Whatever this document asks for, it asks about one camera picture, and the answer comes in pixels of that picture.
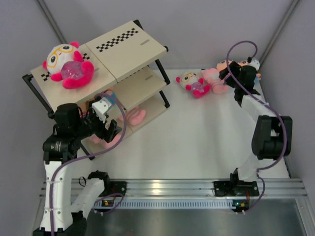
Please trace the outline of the pink striped plush bottom shelf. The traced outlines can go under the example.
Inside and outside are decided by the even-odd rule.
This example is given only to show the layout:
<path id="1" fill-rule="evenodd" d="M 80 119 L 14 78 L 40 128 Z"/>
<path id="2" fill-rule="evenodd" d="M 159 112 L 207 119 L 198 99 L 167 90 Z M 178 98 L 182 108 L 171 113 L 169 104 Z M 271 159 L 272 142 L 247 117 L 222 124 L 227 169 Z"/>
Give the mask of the pink striped plush bottom shelf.
<path id="1" fill-rule="evenodd" d="M 96 135 L 92 135 L 90 136 L 88 139 L 95 143 L 95 144 L 98 144 L 98 145 L 102 145 L 104 148 L 108 149 L 108 148 L 111 148 L 112 146 L 114 146 L 120 139 L 121 137 L 121 134 L 117 134 L 115 136 L 115 138 L 111 141 L 111 142 L 106 142 L 105 140 L 103 139 L 100 139 L 99 137 L 97 137 Z"/>

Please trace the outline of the orange doll black hair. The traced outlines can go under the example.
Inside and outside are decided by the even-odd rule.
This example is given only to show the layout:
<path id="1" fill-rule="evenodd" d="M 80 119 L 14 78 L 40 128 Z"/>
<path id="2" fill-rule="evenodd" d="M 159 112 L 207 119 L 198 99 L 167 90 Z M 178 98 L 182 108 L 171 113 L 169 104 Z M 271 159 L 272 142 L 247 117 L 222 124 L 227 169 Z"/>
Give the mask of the orange doll black hair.
<path id="1" fill-rule="evenodd" d="M 227 69 L 227 65 L 230 65 L 232 63 L 232 60 L 223 60 L 220 61 L 219 63 L 217 63 L 216 66 L 216 70 L 220 73 L 220 74 L 224 74 L 224 73 L 228 73 L 228 69 Z"/>

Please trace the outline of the small pink panda plush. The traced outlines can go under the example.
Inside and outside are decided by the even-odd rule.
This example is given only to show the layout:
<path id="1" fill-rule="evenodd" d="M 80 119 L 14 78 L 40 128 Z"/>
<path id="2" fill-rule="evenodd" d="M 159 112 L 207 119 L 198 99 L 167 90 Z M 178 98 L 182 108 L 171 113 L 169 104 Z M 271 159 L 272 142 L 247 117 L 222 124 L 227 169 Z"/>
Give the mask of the small pink panda plush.
<path id="1" fill-rule="evenodd" d="M 211 90 L 211 86 L 193 72 L 176 77 L 176 82 L 196 99 L 205 96 Z"/>

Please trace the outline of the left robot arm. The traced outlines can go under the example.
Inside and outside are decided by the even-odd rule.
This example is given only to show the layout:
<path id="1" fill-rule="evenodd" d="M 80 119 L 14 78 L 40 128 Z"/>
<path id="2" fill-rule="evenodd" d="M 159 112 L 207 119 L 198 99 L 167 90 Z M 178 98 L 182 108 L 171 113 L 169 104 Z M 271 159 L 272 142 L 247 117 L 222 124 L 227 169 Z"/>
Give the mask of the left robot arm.
<path id="1" fill-rule="evenodd" d="M 46 195 L 43 217 L 34 236 L 83 236 L 87 218 L 99 196 L 111 191 L 106 172 L 94 171 L 76 198 L 71 201 L 73 163 L 81 141 L 89 136 L 111 142 L 122 131 L 115 120 L 107 127 L 108 111 L 113 107 L 106 98 L 93 102 L 85 115 L 76 103 L 59 105 L 54 114 L 52 135 L 43 144 Z"/>

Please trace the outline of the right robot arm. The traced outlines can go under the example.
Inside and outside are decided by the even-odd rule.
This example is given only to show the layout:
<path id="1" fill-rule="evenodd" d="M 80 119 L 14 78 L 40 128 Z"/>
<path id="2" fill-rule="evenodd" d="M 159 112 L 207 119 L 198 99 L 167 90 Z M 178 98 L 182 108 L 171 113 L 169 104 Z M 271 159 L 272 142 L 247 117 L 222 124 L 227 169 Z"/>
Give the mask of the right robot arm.
<path id="1" fill-rule="evenodd" d="M 255 121 L 252 154 L 230 175 L 229 188 L 235 195 L 242 195 L 248 185 L 256 181 L 257 173 L 263 169 L 259 165 L 261 160 L 274 161 L 265 167 L 269 169 L 291 153 L 293 120 L 272 109 L 254 88 L 259 67 L 256 59 L 250 59 L 245 65 L 227 61 L 219 75 L 221 80 L 234 89 L 234 99 L 238 105 Z"/>

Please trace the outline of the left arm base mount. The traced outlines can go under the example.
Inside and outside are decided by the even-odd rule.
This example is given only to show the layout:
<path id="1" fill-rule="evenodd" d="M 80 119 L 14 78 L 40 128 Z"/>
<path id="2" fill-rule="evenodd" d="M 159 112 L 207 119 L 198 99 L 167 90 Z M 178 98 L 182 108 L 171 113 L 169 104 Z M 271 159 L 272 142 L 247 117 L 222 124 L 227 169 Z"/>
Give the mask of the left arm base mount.
<path id="1" fill-rule="evenodd" d="M 109 184 L 106 184 L 105 189 L 100 196 L 105 197 L 115 193 L 125 195 L 126 189 L 127 189 L 126 181 L 111 181 Z"/>

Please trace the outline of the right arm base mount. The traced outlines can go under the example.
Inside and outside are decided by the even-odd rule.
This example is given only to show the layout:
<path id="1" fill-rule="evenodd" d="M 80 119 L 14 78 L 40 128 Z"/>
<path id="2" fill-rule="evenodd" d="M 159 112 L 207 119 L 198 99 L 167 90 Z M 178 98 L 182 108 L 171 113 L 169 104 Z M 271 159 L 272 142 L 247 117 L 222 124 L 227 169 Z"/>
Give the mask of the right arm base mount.
<path id="1" fill-rule="evenodd" d="M 240 181 L 232 183 L 230 181 L 214 181 L 214 191 L 216 197 L 258 197 L 259 189 L 257 182 Z"/>

